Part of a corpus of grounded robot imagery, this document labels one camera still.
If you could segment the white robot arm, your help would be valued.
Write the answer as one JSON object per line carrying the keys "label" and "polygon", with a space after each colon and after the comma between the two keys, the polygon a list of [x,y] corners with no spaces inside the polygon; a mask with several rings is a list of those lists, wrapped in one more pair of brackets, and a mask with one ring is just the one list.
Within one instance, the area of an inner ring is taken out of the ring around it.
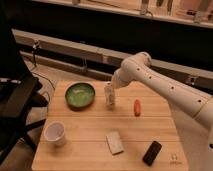
{"label": "white robot arm", "polygon": [[125,58],[111,77],[112,87],[119,89],[138,81],[173,102],[209,130],[207,149],[213,153],[213,96],[152,70],[151,61],[147,52]]}

